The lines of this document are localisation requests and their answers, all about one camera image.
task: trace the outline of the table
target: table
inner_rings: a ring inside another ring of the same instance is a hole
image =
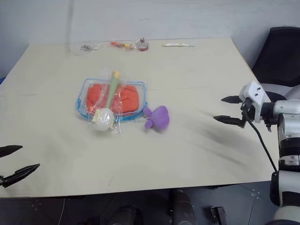
[[[195,47],[161,47],[167,42]],[[220,99],[255,80],[230,38],[153,40],[146,52],[108,42],[86,56],[67,44],[30,45],[0,85],[0,143],[24,148],[0,159],[4,176],[41,166],[0,188],[0,196],[63,196],[270,180],[272,167],[250,126],[222,124],[214,115],[240,117],[240,105]],[[151,109],[166,105],[170,125],[145,131],[123,123],[123,134],[95,132],[75,111],[86,78],[118,70],[147,84]],[[257,124],[275,161],[275,128]]]

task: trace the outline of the purple plush toy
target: purple plush toy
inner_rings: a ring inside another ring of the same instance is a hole
[[[143,110],[144,114],[149,117],[145,123],[145,128],[148,129],[152,126],[158,129],[166,129],[169,125],[170,117],[167,108],[163,105],[156,108],[153,112],[148,107]]]

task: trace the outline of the gray floor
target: gray floor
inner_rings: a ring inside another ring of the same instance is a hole
[[[211,219],[212,206],[225,208],[229,225],[263,225],[272,220],[277,210],[269,199],[269,188],[269,182],[258,182],[183,190],[194,205],[199,225],[217,224]],[[105,225],[120,206],[134,204],[142,210],[145,225],[169,225],[167,199],[167,189],[66,198],[60,224],[76,225],[98,217],[100,224]],[[61,198],[0,199],[0,202],[0,224],[6,225],[57,225],[63,206]]]

